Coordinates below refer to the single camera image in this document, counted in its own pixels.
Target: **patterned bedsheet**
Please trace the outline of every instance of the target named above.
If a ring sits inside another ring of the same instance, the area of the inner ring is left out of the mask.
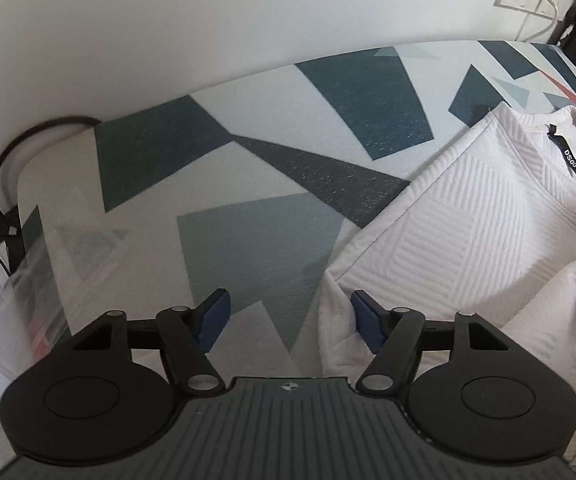
[[[233,316],[209,357],[226,378],[317,375],[324,268],[502,100],[576,106],[576,68],[548,45],[446,41],[241,78],[34,158],[18,189],[24,238],[47,244],[73,331],[109,309],[151,317],[225,287]],[[86,294],[72,293],[73,273]],[[135,358],[160,369],[156,355]]]

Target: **ribbed texture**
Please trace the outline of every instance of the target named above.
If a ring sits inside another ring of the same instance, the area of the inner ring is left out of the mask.
[[[286,391],[282,385],[298,387]],[[576,480],[559,459],[474,465],[439,452],[391,400],[354,393],[343,379],[239,379],[193,400],[149,449],[113,464],[58,468],[20,459],[1,480]]]

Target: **white textured shirt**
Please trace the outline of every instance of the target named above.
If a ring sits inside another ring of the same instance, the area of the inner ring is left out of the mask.
[[[576,391],[576,174],[550,124],[576,158],[576,108],[532,115],[501,103],[348,244],[322,283],[327,375],[354,381],[372,359],[348,299],[363,289],[427,319],[476,312]],[[420,369],[445,359],[427,352]],[[576,456],[576,433],[566,456]]]

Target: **white wall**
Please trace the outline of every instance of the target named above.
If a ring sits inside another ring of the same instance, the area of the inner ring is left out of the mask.
[[[494,1],[0,0],[0,151],[52,116],[107,120],[299,60],[415,41],[514,40],[524,15]],[[530,20],[525,35],[545,25]]]

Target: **red triangle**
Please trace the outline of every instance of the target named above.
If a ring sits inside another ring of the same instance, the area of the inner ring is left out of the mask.
[[[555,83],[555,85],[557,86],[557,88],[559,88],[559,90],[561,90],[562,92],[564,92],[564,94],[566,95],[566,97],[568,99],[570,99],[576,106],[576,94],[572,93],[570,90],[568,90],[564,85],[562,85],[559,81],[557,81],[556,79],[551,78],[548,74],[546,74],[545,72],[543,72],[543,70],[540,70],[540,72],[545,75],[548,79],[550,79],[553,83]]]

